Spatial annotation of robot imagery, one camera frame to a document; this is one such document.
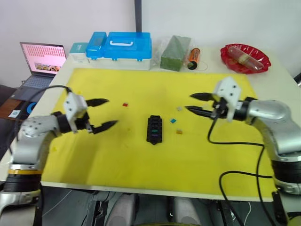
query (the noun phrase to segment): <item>red plastic plate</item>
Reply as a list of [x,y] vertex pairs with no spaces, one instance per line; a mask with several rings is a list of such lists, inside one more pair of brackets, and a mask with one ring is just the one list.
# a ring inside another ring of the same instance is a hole
[[[259,71],[254,72],[251,69],[246,68],[245,66],[239,64],[236,60],[232,59],[230,56],[227,55],[228,48],[231,46],[235,46],[239,48],[240,50],[244,51],[245,53],[249,54],[251,57],[261,62],[263,64],[263,68]],[[229,69],[232,69],[237,73],[242,73],[242,74],[254,74],[254,73],[266,72],[268,68],[271,66],[271,62],[269,61],[267,55],[265,55],[259,49],[244,44],[229,44],[226,45],[224,48],[221,48],[221,58],[224,64],[226,64],[226,66]]]

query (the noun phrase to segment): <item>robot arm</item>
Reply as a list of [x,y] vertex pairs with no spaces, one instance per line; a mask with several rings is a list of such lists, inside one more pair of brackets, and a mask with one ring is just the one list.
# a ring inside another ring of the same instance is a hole
[[213,100],[214,110],[187,106],[191,112],[209,118],[245,121],[262,134],[274,170],[273,192],[276,219],[280,223],[301,223],[301,128],[292,120],[288,106],[275,101],[247,97],[239,100],[240,88],[230,77],[218,83],[212,94],[191,95],[199,100]]
[[109,121],[100,127],[94,127],[89,123],[87,107],[98,106],[107,101],[107,99],[85,101],[82,96],[69,92],[64,102],[66,114],[56,112],[48,116],[32,117],[22,123],[18,141],[13,147],[6,182],[0,187],[0,225],[16,225],[13,217],[8,217],[10,221],[8,223],[3,216],[5,208],[9,208],[7,216],[11,215],[12,209],[15,212],[24,210],[31,215],[37,214],[32,206],[39,200],[41,174],[46,164],[49,146],[54,138],[70,131],[77,133],[80,129],[87,129],[88,132],[96,134],[109,129],[117,122]]

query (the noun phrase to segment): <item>laptop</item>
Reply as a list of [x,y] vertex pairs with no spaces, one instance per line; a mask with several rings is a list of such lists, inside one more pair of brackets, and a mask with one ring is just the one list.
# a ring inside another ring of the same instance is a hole
[[[31,76],[11,96],[17,100],[29,100],[37,91],[49,86],[63,66],[66,55],[62,45],[20,42]],[[44,92],[34,97],[38,102]]]

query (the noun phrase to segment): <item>laptop screen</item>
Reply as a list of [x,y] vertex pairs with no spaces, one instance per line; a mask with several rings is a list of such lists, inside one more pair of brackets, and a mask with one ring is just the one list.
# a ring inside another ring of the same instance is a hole
[[66,60],[65,51],[61,45],[28,42],[20,44],[32,73],[54,76]]

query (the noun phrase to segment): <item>laptop keyboard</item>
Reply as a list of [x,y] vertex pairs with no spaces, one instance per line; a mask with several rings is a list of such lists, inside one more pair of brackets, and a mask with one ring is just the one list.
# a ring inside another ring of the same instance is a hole
[[24,86],[43,89],[48,87],[51,81],[52,79],[32,76],[24,83]]

